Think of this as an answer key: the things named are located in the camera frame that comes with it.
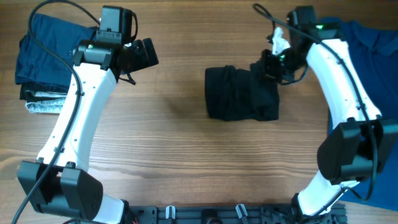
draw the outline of navy blue shirt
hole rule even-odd
[[[323,22],[336,21],[326,18]],[[361,83],[372,102],[385,118],[398,121],[398,31],[365,28],[358,22],[341,22],[348,43],[349,55]],[[366,203],[347,192],[341,200],[358,202],[398,211],[398,141]],[[354,189],[366,196],[369,181]]]

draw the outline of black fabric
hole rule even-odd
[[[21,91],[19,92],[19,99],[26,100],[28,103],[58,99],[55,97],[36,97],[30,91],[67,93],[63,88],[57,88],[56,86],[46,86],[38,83],[23,83],[21,85]]]
[[[253,64],[251,72],[232,65],[206,69],[205,97],[210,118],[225,121],[278,119],[277,84],[258,79],[256,68]]]

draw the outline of wooden table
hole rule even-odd
[[[40,1],[0,4],[0,223],[10,223],[25,197],[16,179],[22,160],[34,161],[57,116],[29,114],[14,83],[18,43]],[[209,119],[205,68],[248,69],[269,48],[271,24],[253,1],[79,0],[96,17],[104,4],[137,13],[138,38],[151,37],[160,64],[133,73],[136,86],[118,83],[91,148],[89,173],[104,191],[131,205],[234,205],[288,202],[317,171],[326,136],[327,104],[315,76],[280,86],[278,121]],[[319,17],[357,19],[398,29],[396,1],[261,1],[277,18],[301,5]],[[41,13],[93,26],[78,9],[51,4]],[[398,213],[347,203],[350,223],[397,223]],[[20,223],[61,223],[30,204]]]

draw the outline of blue garment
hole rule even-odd
[[[95,30],[79,26],[43,14],[36,14],[32,21],[32,30],[36,38],[51,51],[57,53],[70,65],[73,65],[72,50],[83,39],[91,39]],[[69,89],[72,77],[69,69],[59,60],[42,50],[28,33],[19,44],[15,83],[27,82]]]
[[[365,28],[356,21],[337,21],[346,36],[351,61],[366,93],[383,117],[398,121],[398,31]],[[322,22],[336,22],[336,19],[326,18]],[[371,199],[363,204],[398,211],[397,163],[398,141],[383,172],[377,176]],[[354,189],[366,195],[368,187],[369,180]],[[362,203],[351,192],[344,194],[341,200]]]

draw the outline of folded clothing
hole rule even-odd
[[[27,103],[55,100],[58,98],[66,98],[67,91],[53,86],[37,84],[37,83],[23,83],[19,93],[20,100],[26,100]]]
[[[207,68],[205,97],[209,117],[225,121],[256,119],[272,121],[279,117],[279,94],[275,82],[258,78],[257,66],[252,71]]]
[[[356,21],[342,22],[337,18],[325,18],[322,22],[340,23],[348,43],[349,56],[366,93],[383,117],[398,121],[398,30],[370,29]],[[366,205],[398,211],[397,162],[398,141],[383,171],[377,175],[372,197]],[[360,183],[355,190],[366,195],[369,181]],[[340,200],[364,203],[351,192],[344,194]]]
[[[73,49],[83,39],[92,39],[96,29],[86,28],[43,14],[32,21],[36,38],[68,64],[73,65]],[[20,100],[30,113],[60,113],[72,74],[59,60],[41,49],[28,33],[19,42],[15,83],[22,84]]]
[[[48,49],[73,65],[73,49],[83,39],[91,39],[95,30],[43,14],[32,21],[36,38]],[[71,72],[64,64],[41,49],[28,33],[19,44],[15,83],[38,83],[67,91]]]

